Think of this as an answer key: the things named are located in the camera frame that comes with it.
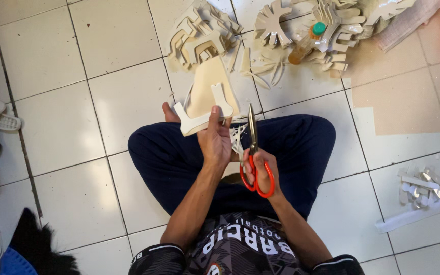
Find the leg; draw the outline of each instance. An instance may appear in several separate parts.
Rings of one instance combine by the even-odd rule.
[[[284,116],[258,122],[258,136],[259,147],[276,156],[285,197],[307,219],[334,146],[333,125],[319,116]]]
[[[196,135],[183,137],[180,123],[156,123],[135,131],[128,148],[150,192],[172,215],[203,166]]]

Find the green bottle cap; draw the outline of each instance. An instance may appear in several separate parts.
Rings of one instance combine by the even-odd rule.
[[[314,35],[321,35],[325,31],[325,24],[322,22],[318,22],[313,25],[312,32]]]

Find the black t-shirt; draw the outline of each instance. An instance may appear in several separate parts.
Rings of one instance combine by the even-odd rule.
[[[341,255],[304,267],[275,221],[249,212],[207,219],[185,253],[175,244],[159,244],[138,253],[129,275],[139,274],[364,274],[358,261]]]

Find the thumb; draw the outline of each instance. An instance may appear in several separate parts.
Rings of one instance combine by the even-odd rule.
[[[260,177],[267,176],[267,171],[266,168],[264,167],[264,158],[260,155],[260,152],[254,154],[254,165],[256,166],[258,175]]]
[[[209,131],[217,131],[218,127],[218,119],[220,118],[220,107],[213,106],[212,112],[210,114],[210,118],[208,120],[208,129]]]

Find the hand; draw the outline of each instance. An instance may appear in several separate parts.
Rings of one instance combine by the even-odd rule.
[[[244,151],[243,161],[245,171],[247,173],[247,178],[250,183],[253,183],[256,179],[255,175],[252,173],[252,167],[249,164],[249,151],[250,148]],[[264,167],[264,162],[266,161],[271,168],[274,176],[274,194],[269,197],[269,199],[273,197],[278,197],[279,195],[283,195],[280,189],[280,181],[279,181],[279,172],[278,165],[276,164],[276,157],[270,153],[267,153],[263,149],[259,148],[259,150],[253,156],[254,165],[256,166],[257,172],[257,183],[262,192],[267,193],[271,189],[271,179],[267,174],[266,168]]]
[[[232,142],[230,141],[230,123],[232,118],[225,120],[225,123],[218,122],[220,118],[220,107],[213,106],[208,128],[197,133],[198,143],[203,152],[203,166],[214,168],[216,171],[225,171],[232,153]]]

